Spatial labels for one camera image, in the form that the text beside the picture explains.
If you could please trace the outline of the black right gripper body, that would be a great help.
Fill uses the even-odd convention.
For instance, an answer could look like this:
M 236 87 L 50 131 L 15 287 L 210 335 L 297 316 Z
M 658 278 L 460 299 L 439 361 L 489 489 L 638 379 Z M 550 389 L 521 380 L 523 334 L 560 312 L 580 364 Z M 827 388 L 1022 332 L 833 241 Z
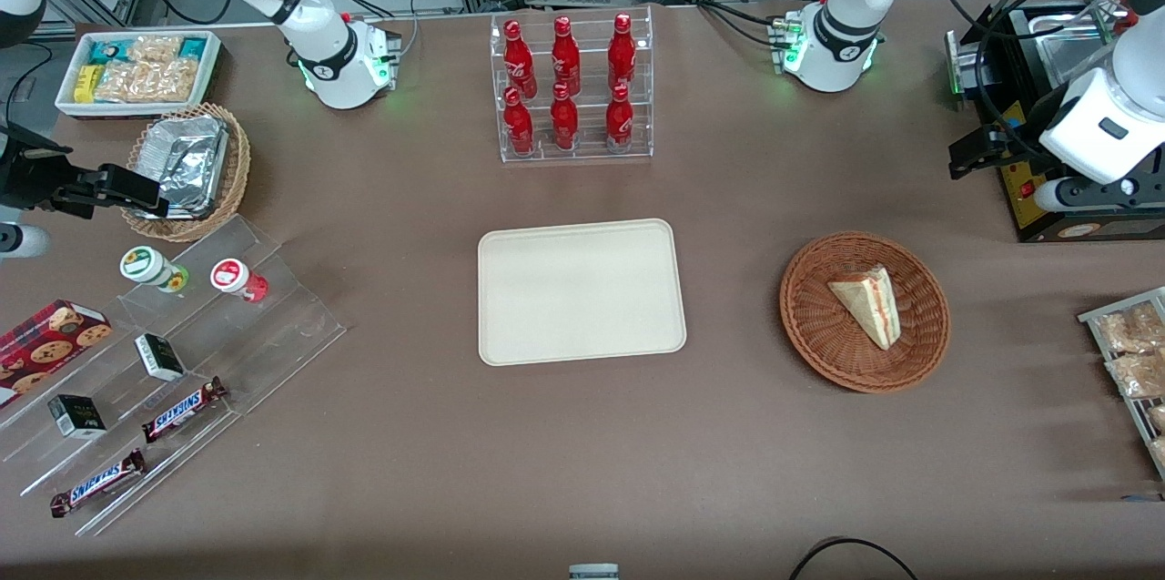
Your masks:
M 96 214 L 96 190 L 84 181 L 87 170 L 75 167 L 70 146 L 24 127 L 3 127 L 1 201 L 5 207 L 63 212 L 91 219 Z

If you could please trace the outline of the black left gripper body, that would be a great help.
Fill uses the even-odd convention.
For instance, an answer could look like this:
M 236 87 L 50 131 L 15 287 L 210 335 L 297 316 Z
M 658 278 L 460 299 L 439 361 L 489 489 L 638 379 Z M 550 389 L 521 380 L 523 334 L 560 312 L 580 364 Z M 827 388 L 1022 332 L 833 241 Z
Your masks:
M 1038 143 L 1023 111 L 1007 111 L 994 123 L 994 143 L 998 148 L 994 174 L 1004 198 L 1035 198 L 1045 183 L 1067 177 L 1067 167 Z

